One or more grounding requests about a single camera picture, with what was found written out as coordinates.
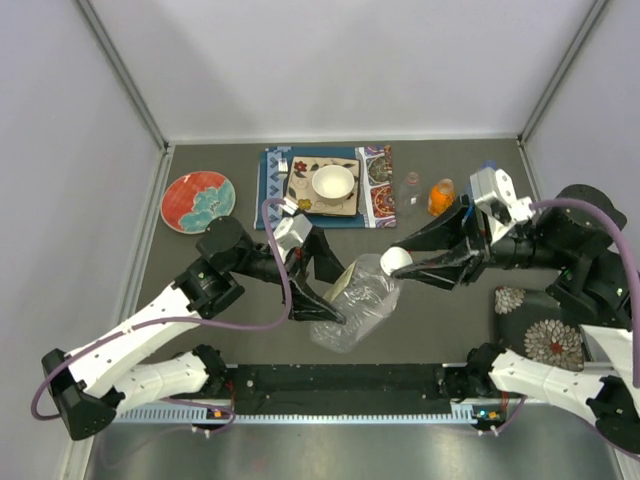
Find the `red plate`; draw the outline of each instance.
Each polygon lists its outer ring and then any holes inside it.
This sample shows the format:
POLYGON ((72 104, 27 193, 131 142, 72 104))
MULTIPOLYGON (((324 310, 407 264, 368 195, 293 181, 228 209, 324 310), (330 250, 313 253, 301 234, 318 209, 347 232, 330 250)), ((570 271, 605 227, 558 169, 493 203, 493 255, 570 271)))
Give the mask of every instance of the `red plate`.
POLYGON ((180 233, 202 233, 215 218, 231 214, 236 192, 217 172, 193 172, 171 184, 162 197, 164 222, 180 233))

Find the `plastic bottle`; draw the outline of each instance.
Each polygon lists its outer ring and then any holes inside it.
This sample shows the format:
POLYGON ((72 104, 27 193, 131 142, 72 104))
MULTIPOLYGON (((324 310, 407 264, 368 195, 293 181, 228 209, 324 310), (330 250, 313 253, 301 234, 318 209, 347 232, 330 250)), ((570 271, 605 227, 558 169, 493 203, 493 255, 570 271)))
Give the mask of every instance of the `plastic bottle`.
POLYGON ((420 176, 416 172, 410 172, 398 186, 396 214, 406 217, 416 212, 422 212, 424 203, 424 191, 420 184, 420 176))
POLYGON ((411 263, 411 255, 400 247, 360 255, 324 296, 347 322, 313 322, 311 340, 334 352, 351 351, 391 315, 402 285, 391 272, 411 263))

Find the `white wall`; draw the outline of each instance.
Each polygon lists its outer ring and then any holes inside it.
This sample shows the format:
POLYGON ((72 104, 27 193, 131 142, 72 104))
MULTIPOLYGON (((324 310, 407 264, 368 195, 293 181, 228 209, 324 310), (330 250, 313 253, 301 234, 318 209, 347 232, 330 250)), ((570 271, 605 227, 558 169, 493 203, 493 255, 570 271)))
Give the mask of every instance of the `white wall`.
POLYGON ((640 259, 640 2, 611 2, 529 142, 542 195, 570 183, 605 192, 640 259))
POLYGON ((47 479, 68 435, 29 414, 40 358, 113 324, 159 152, 71 1, 0 13, 0 476, 47 479))
POLYGON ((92 0, 171 140, 519 133, 590 0, 92 0))

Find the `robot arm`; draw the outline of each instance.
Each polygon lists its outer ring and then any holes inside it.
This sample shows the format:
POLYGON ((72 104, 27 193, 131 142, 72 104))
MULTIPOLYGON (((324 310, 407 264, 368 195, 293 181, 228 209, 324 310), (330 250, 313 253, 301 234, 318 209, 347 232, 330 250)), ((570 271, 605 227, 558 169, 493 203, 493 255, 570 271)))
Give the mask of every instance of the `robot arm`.
POLYGON ((542 400, 582 418, 614 445, 640 454, 640 391, 633 388, 631 334, 584 328, 607 353, 613 369, 570 372, 487 343, 469 354, 465 378, 445 377, 443 389, 462 397, 483 397, 497 389, 542 400))
MULTIPOLYGON (((181 393, 211 397, 222 389, 225 364, 211 347, 200 346, 160 364, 139 365, 171 339, 198 326, 197 323, 166 322, 142 329, 135 327, 155 319, 209 319, 218 315, 244 293, 231 272, 280 284, 274 258, 280 255, 292 290, 289 318, 344 323, 344 317, 306 282, 306 269, 312 259, 319 280, 335 282, 344 271, 322 230, 313 227, 304 215, 296 215, 285 218, 274 235, 278 252, 253 242, 236 219, 214 220, 197 244, 201 257, 149 305, 100 339, 119 332, 124 335, 79 358, 53 379, 49 391, 72 439, 87 438, 105 428, 118 413, 147 402, 181 393)), ((45 374, 91 344, 66 353, 59 349, 51 351, 42 359, 45 374)))
MULTIPOLYGON (((546 291, 562 308, 586 325, 630 328, 624 268, 620 256, 607 250, 612 239, 604 227, 587 213, 559 208, 548 209, 534 224, 531 199, 516 197, 503 170, 475 173, 471 187, 471 197, 458 197, 440 217, 394 244, 444 253, 396 270, 394 277, 452 290, 475 282, 486 268, 561 271, 546 291)), ((593 187, 571 185, 558 197, 585 200, 619 228, 626 224, 626 217, 593 187)))
MULTIPOLYGON (((590 215, 571 209, 549 209, 534 224, 531 199, 518 199, 502 170, 477 172, 471 190, 471 197, 459 197, 442 216, 395 244, 445 252, 393 276, 451 290, 476 281, 485 268, 559 270, 547 293, 582 319, 615 370, 575 373, 485 344, 469 354, 462 378, 445 378, 443 390, 452 397, 475 397, 497 389, 543 400, 579 416, 613 444, 640 454, 629 289, 620 256, 607 250, 612 243, 608 232, 590 215)), ((572 185, 559 197, 588 201, 619 228, 626 224, 625 216, 595 188, 572 185)))

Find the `floral coaster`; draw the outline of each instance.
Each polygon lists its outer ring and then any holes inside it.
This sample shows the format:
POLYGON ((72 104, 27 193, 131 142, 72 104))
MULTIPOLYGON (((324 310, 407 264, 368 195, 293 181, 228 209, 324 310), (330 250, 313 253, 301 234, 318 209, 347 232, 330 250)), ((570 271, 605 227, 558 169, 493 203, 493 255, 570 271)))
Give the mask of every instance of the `floral coaster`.
POLYGON ((498 342, 518 355, 575 372, 590 360, 580 318, 546 292, 498 287, 495 312, 498 342))
POLYGON ((354 217, 358 213, 360 193, 360 161, 333 157, 293 157, 289 178, 285 187, 288 198, 305 213, 334 217, 354 217), (311 179, 319 169, 327 165, 340 165, 353 174, 355 184, 347 199, 338 205, 329 205, 311 186, 311 179))

